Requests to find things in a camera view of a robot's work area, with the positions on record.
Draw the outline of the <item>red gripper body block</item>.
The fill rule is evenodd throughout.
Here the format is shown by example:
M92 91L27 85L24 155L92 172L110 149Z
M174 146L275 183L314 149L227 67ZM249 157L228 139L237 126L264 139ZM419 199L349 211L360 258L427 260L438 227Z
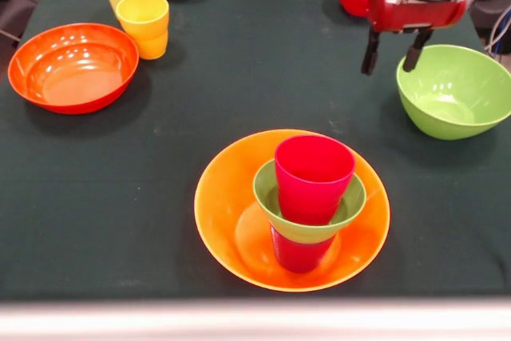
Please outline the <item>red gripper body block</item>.
M463 17L468 0L367 0L367 19L376 32L450 27Z

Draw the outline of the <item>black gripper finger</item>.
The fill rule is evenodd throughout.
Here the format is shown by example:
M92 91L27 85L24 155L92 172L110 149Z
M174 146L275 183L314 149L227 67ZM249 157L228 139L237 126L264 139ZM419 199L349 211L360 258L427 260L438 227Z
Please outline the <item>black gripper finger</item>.
M433 34L432 30L420 30L412 44L408 49L402 69L409 73L413 71L418 64L418 60L422 54L425 44L430 40Z
M368 43L366 52L362 61L361 73L371 75L378 60L378 47L379 47L380 33L373 28L369 29Z

